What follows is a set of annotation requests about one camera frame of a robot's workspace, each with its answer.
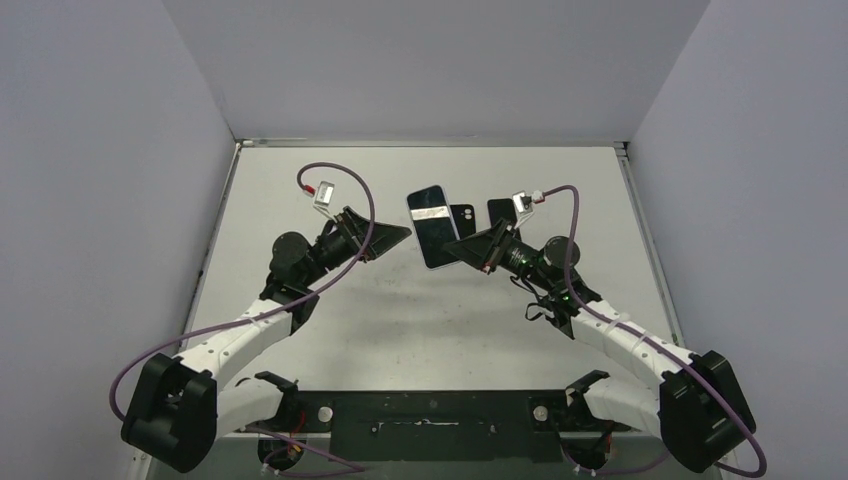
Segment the purple phone black screen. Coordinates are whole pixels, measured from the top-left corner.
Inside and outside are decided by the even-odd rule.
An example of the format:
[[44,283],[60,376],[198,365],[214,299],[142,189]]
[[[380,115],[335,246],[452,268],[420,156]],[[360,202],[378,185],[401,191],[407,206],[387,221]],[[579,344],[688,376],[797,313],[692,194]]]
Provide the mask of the purple phone black screen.
[[498,231],[498,224],[509,224],[512,226],[511,231],[514,237],[519,241],[522,240],[520,229],[517,227],[518,216],[510,198],[489,199],[487,211],[490,224],[495,231]]

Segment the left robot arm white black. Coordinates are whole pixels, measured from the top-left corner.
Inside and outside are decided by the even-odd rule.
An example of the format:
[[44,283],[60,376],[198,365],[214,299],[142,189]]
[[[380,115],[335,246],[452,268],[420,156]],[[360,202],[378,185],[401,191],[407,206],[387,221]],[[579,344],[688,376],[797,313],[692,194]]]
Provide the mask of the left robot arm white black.
[[313,284],[355,261],[373,261],[411,235],[410,228],[371,222],[346,207],[314,241],[286,232],[273,243],[264,289],[243,320],[174,356],[155,353],[143,365],[124,414],[121,439],[174,470],[196,468],[221,437],[257,425],[282,431],[304,420],[299,388],[262,371],[240,372],[310,318]]

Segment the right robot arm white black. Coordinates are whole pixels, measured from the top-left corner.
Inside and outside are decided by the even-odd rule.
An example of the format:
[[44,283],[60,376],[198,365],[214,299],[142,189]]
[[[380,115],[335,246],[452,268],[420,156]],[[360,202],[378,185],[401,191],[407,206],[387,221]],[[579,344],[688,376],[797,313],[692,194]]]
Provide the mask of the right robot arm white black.
[[565,414],[575,427],[588,429],[603,419],[649,433],[693,472],[717,465],[755,433],[729,361],[715,351],[697,354],[668,342],[618,312],[576,272],[579,250],[572,239],[556,236],[536,249],[500,221],[444,249],[486,274],[511,273],[549,311],[557,330],[638,379],[633,385],[597,371],[573,384]]

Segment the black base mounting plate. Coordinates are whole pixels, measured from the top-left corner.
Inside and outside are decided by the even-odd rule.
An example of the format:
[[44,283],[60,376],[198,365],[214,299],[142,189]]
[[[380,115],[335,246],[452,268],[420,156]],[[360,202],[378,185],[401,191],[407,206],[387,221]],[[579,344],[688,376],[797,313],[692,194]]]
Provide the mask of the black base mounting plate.
[[306,391],[306,434],[361,462],[558,462],[559,439],[580,430],[558,390]]

